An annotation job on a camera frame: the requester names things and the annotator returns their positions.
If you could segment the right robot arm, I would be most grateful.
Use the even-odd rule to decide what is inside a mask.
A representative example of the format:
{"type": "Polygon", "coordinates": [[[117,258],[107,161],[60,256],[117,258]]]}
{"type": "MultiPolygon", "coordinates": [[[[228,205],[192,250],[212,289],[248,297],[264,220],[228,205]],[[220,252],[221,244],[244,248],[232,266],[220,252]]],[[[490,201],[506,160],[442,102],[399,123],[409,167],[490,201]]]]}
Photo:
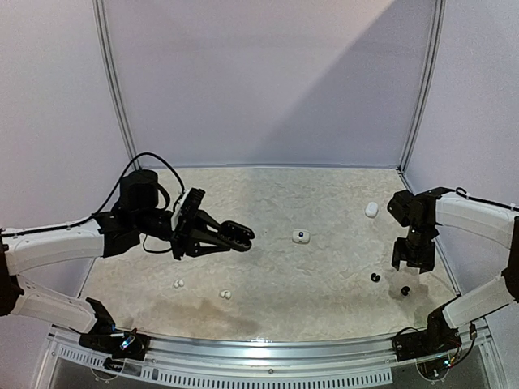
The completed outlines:
{"type": "Polygon", "coordinates": [[[518,207],[480,199],[458,187],[420,194],[395,193],[387,206],[407,230],[392,249],[392,266],[421,273],[435,268],[435,243],[459,281],[462,294],[428,315],[419,336],[425,353],[437,353],[459,327],[518,301],[518,207]]]}

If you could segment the white stem earbud charging case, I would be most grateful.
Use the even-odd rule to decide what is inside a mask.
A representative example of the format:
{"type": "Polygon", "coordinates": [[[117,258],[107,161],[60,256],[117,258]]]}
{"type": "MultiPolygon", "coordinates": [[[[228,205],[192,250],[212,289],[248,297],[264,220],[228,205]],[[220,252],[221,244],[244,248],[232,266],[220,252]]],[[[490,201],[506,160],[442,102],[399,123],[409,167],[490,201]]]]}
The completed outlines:
{"type": "Polygon", "coordinates": [[[311,234],[304,229],[295,229],[292,233],[292,242],[298,244],[307,244],[311,240],[311,234]]]}

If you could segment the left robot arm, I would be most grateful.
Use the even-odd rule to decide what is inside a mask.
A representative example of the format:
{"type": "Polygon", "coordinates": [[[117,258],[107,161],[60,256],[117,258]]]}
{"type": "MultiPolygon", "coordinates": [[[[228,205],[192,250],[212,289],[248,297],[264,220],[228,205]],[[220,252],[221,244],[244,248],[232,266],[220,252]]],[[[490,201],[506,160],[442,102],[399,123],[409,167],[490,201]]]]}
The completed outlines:
{"type": "Polygon", "coordinates": [[[97,300],[68,297],[34,284],[23,272],[74,259],[109,258],[127,252],[146,235],[170,244],[177,260],[223,251],[247,251],[254,234],[232,221],[218,223],[200,204],[197,188],[184,190],[170,206],[170,196],[152,170],[138,170],[117,185],[119,197],[108,212],[84,222],[41,229],[13,230],[1,236],[1,314],[39,318],[88,334],[104,352],[114,351],[120,334],[97,300]]]}

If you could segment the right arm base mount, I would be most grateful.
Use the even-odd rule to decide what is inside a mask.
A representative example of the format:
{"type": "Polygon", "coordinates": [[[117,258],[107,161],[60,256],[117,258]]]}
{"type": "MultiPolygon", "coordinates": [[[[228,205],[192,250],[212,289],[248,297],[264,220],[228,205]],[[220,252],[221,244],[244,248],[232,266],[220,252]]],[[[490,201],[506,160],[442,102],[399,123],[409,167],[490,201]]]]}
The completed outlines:
{"type": "Polygon", "coordinates": [[[461,337],[457,329],[428,325],[418,330],[405,327],[392,338],[392,349],[398,361],[408,361],[458,349],[461,337]]]}

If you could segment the black earbud charging case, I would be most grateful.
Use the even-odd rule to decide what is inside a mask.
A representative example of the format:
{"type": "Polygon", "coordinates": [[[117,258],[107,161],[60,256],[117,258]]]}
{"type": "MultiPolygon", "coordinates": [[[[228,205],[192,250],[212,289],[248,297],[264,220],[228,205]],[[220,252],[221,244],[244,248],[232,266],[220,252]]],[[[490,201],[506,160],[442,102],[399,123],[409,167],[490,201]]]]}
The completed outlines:
{"type": "Polygon", "coordinates": [[[248,227],[232,220],[224,221],[217,233],[218,238],[232,250],[248,251],[255,239],[255,233],[248,227]]]}

